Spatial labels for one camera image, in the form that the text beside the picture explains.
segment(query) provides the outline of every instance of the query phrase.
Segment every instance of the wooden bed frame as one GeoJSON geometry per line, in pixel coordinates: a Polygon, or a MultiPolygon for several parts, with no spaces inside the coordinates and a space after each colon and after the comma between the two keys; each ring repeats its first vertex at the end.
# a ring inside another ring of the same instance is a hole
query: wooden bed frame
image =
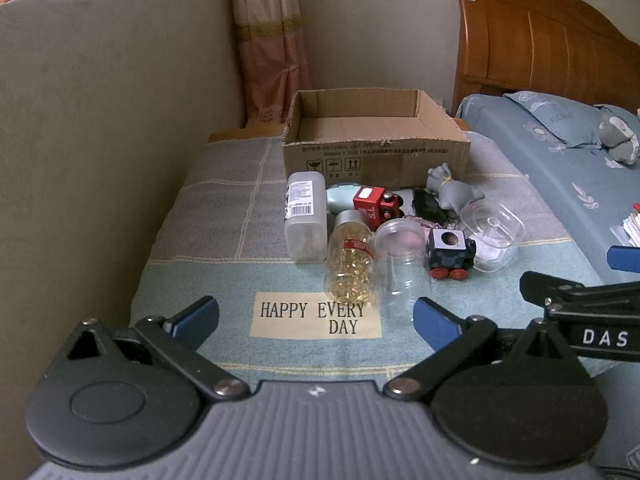
{"type": "Polygon", "coordinates": [[[640,45],[582,0],[459,0],[452,113],[469,94],[533,90],[640,107],[640,45]]]}

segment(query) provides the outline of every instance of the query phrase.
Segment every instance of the blanket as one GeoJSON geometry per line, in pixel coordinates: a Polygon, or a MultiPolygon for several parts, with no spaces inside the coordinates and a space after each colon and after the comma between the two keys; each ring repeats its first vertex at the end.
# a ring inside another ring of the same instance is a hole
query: blanket
{"type": "MultiPolygon", "coordinates": [[[[527,232],[517,259],[507,267],[492,274],[472,270],[461,282],[434,282],[431,296],[459,317],[481,314],[501,327],[524,328],[542,314],[520,297],[518,279],[525,270],[587,286],[600,280],[527,177],[492,140],[469,135],[465,181],[507,206],[527,232]]],[[[382,385],[432,354],[410,317],[398,319],[385,305],[378,306],[380,330],[368,338],[273,337],[252,329],[258,293],[322,291],[324,265],[295,265],[287,257],[285,192],[279,138],[208,145],[158,233],[131,321],[151,314],[168,317],[206,294],[214,296],[220,324],[199,352],[254,388],[259,380],[371,379],[382,385]]],[[[315,309],[309,306],[310,312],[315,309]]],[[[583,362],[591,374],[610,367],[583,362]]]]}

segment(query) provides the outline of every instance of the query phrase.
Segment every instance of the toy train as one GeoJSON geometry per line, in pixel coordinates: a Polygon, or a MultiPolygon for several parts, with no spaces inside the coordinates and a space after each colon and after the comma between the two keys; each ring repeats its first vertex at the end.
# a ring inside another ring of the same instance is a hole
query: toy train
{"type": "Polygon", "coordinates": [[[427,240],[429,274],[435,280],[449,276],[464,280],[474,266],[476,242],[466,238],[462,231],[432,229],[427,240]]]}

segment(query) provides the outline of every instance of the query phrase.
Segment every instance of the wall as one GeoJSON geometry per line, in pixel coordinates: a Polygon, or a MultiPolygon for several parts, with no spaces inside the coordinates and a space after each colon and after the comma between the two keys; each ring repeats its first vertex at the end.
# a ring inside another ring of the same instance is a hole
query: wall
{"type": "Polygon", "coordinates": [[[196,152],[244,117],[229,0],[0,6],[0,478],[24,399],[76,323],[129,322],[196,152]]]}
{"type": "MultiPolygon", "coordinates": [[[[640,42],[640,0],[585,0],[640,42]]],[[[457,0],[300,0],[315,88],[421,88],[450,106],[457,0]]]]}

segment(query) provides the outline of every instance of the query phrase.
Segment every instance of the pink curtain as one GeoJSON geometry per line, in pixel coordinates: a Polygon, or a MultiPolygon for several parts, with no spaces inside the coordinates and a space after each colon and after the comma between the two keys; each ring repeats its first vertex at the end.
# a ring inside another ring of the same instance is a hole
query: pink curtain
{"type": "Polygon", "coordinates": [[[248,124],[281,123],[310,87],[298,0],[233,0],[248,124]]]}

